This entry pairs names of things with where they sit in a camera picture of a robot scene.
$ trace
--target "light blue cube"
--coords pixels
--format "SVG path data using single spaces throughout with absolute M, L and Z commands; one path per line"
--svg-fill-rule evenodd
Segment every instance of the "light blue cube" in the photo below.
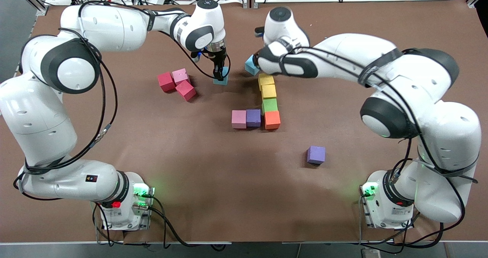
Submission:
M 214 79 L 214 85 L 222 85 L 222 86 L 226 86 L 227 85 L 227 81 L 229 79 L 229 67 L 222 67 L 222 76 L 225 76 L 223 78 L 223 81 L 218 81 L 217 79 Z
M 256 76 L 256 74 L 258 74 L 259 70 L 255 65 L 254 63 L 252 62 L 252 57 L 254 55 L 251 55 L 251 57 L 249 57 L 249 59 L 246 61 L 246 63 L 244 64 L 244 68 L 246 69 L 247 72 L 249 72 L 250 74 L 252 74 L 253 76 Z

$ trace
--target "green cube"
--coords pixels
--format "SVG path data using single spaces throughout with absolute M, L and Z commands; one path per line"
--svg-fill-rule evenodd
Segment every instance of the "green cube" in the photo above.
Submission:
M 265 114 L 265 112 L 277 111 L 277 110 L 278 110 L 278 102 L 276 101 L 276 98 L 263 99 L 263 110 L 261 111 L 261 114 Z

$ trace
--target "purple cube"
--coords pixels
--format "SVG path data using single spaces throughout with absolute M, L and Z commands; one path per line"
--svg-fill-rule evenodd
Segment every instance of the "purple cube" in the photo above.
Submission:
M 246 110 L 246 125 L 248 128 L 261 126 L 261 110 Z
M 307 162 L 310 164 L 322 164 L 326 161 L 326 148 L 310 146 L 307 151 Z

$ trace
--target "orange cube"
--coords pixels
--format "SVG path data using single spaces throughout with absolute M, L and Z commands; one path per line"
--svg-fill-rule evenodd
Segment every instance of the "orange cube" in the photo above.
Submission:
M 281 120 L 279 119 L 279 111 L 265 112 L 265 129 L 275 130 L 279 128 Z

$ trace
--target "grey floor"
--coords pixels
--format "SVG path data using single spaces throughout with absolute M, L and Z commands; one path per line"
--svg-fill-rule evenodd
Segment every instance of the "grey floor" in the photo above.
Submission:
M 13 76 L 19 63 L 22 45 L 26 42 L 35 22 L 35 10 L 23 0 L 0 0 L 0 82 Z M 341 257 L 359 258 L 364 247 L 351 244 L 303 244 L 300 257 L 321 258 Z M 36 244 L 36 245 L 1 245 L 0 258 L 167 258 L 186 257 L 232 257 L 232 258 L 295 258 L 298 244 L 276 243 L 238 243 L 227 246 L 221 253 L 214 252 L 209 246 L 184 248 L 174 245 L 167 250 L 153 245 L 148 249 L 136 246 L 98 246 L 96 244 Z M 425 250 L 406 249 L 397 257 L 419 258 L 485 258 L 488 244 L 485 243 L 449 243 L 438 244 Z M 394 255 L 383 254 L 383 257 Z

